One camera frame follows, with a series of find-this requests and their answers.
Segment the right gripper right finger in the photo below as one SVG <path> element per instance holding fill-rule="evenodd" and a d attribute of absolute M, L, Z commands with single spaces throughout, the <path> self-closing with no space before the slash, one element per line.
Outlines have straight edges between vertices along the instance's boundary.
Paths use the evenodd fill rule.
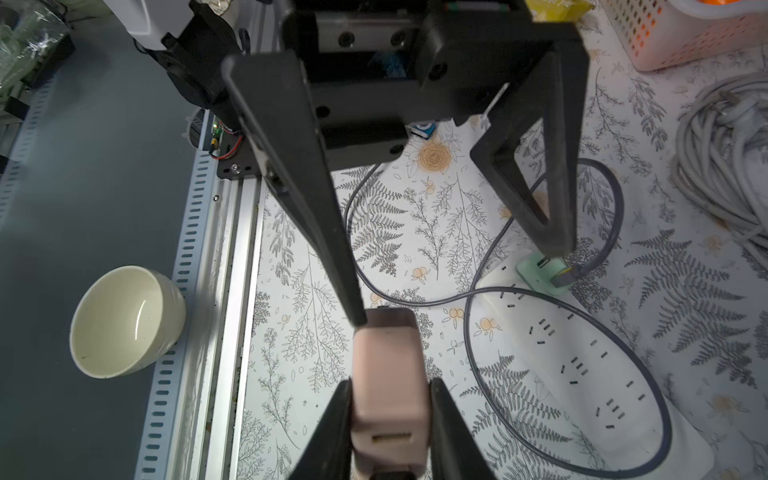
<path fill-rule="evenodd" d="M 431 469 L 434 479 L 494 480 L 451 394 L 441 378 L 430 381 Z"/>

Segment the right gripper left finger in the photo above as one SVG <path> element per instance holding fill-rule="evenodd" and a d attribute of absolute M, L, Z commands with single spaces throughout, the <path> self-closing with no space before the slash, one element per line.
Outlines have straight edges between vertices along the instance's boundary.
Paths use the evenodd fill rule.
<path fill-rule="evenodd" d="M 351 478 L 352 384 L 341 381 L 311 436 L 290 480 L 349 480 Z"/>

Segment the white power strip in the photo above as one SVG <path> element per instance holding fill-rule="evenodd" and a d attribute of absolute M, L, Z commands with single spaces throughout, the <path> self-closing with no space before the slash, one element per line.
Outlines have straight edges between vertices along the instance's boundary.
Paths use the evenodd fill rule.
<path fill-rule="evenodd" d="M 662 440 L 657 404 L 636 365 L 614 342 L 550 302 L 506 293 L 525 285 L 511 262 L 479 285 L 497 291 L 477 296 L 477 312 L 500 327 L 499 341 L 542 380 L 609 469 L 639 467 L 656 454 Z"/>

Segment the green charger plug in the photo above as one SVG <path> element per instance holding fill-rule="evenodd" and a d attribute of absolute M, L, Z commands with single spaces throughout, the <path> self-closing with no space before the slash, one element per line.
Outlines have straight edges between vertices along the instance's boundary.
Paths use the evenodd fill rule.
<path fill-rule="evenodd" d="M 521 260 L 516 270 L 534 291 L 549 296 L 560 296 L 579 280 L 578 271 L 562 258 L 550 258 L 534 251 Z"/>

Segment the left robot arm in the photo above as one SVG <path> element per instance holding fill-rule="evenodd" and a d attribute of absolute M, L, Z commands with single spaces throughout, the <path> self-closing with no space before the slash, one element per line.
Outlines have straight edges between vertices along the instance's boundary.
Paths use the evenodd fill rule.
<path fill-rule="evenodd" d="M 471 160 L 538 249 L 574 249 L 589 61 L 573 24 L 522 1 L 269 1 L 258 53 L 199 1 L 109 7 L 186 100 L 247 139 L 352 325 L 366 316 L 331 174 L 396 160 L 413 124 L 485 114 Z"/>

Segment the pink charger plug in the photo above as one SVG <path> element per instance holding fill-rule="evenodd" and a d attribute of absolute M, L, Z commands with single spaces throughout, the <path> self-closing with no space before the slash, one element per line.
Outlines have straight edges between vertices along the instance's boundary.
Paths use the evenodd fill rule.
<path fill-rule="evenodd" d="M 420 331 L 408 308 L 367 309 L 355 329 L 351 441 L 360 479 L 425 473 L 431 403 Z"/>

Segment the white plastic fruit basket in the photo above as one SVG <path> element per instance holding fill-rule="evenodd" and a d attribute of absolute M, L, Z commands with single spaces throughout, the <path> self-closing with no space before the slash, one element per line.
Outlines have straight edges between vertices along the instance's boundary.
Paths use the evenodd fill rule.
<path fill-rule="evenodd" d="M 767 41 L 767 3 L 606 0 L 603 10 L 635 69 L 648 72 Z"/>

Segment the cream ceramic bowl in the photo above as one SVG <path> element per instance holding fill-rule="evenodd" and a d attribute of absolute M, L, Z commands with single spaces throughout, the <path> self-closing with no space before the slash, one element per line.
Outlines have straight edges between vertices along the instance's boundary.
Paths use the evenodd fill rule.
<path fill-rule="evenodd" d="M 129 375 L 168 352 L 185 321 L 186 302 L 174 282 L 144 267 L 118 267 L 95 281 L 77 305 L 71 357 L 91 378 Z"/>

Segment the yellow corn chips bag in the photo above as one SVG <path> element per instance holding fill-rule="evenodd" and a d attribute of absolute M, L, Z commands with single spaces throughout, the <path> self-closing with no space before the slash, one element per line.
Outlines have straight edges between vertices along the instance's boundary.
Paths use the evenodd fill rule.
<path fill-rule="evenodd" d="M 585 0 L 526 0 L 536 22 L 578 22 L 594 5 Z"/>

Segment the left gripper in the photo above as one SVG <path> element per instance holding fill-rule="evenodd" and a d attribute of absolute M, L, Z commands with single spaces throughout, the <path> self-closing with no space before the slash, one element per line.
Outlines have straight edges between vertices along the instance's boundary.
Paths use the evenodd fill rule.
<path fill-rule="evenodd" d="M 540 251 L 574 249 L 589 57 L 573 24 L 537 22 L 522 1 L 287 1 L 279 28 L 290 51 L 229 55 L 221 74 L 263 179 L 353 327 L 367 317 L 329 169 L 393 161 L 410 125 L 462 124 L 502 88 L 470 158 Z M 547 211 L 515 160 L 538 121 Z"/>

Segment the blue mp3 player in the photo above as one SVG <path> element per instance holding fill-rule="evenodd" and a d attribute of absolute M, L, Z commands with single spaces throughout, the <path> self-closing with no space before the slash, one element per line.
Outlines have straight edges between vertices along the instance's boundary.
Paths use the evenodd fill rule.
<path fill-rule="evenodd" d="M 407 125 L 413 136 L 423 140 L 430 140 L 434 136 L 437 126 L 437 122 L 410 123 Z"/>

